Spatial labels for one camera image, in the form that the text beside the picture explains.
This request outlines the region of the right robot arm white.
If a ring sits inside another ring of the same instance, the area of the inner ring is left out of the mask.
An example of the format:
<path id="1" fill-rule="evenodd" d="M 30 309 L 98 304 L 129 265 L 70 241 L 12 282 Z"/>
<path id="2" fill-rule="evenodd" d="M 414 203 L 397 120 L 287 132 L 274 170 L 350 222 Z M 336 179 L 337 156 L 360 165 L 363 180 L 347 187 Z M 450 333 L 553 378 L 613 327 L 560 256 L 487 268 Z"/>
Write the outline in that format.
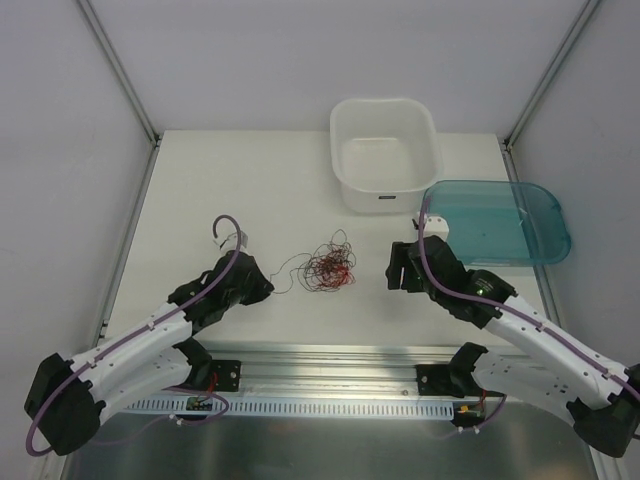
<path id="1" fill-rule="evenodd" d="M 572 427 L 593 449 L 620 458 L 639 429 L 639 368 L 582 344 L 546 319 L 516 289 L 482 269 L 468 269 L 437 236 L 395 242 L 387 287 L 425 293 L 455 319 L 517 347 L 536 367 L 515 364 L 472 342 L 418 380 L 430 393 L 457 398 L 481 391 L 514 397 Z"/>

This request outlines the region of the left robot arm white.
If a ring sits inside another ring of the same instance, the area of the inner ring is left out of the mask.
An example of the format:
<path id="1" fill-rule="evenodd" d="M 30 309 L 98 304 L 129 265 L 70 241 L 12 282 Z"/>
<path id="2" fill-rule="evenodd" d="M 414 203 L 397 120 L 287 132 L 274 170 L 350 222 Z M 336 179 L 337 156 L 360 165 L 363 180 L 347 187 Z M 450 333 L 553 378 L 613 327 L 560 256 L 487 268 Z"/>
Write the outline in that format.
<path id="1" fill-rule="evenodd" d="M 24 405 L 32 420 L 28 454 L 70 454 L 114 414 L 159 390 L 212 392 L 229 377 L 196 334 L 234 306 L 259 303 L 273 290 L 253 256 L 228 252 L 127 332 L 69 359 L 59 353 L 45 358 Z"/>

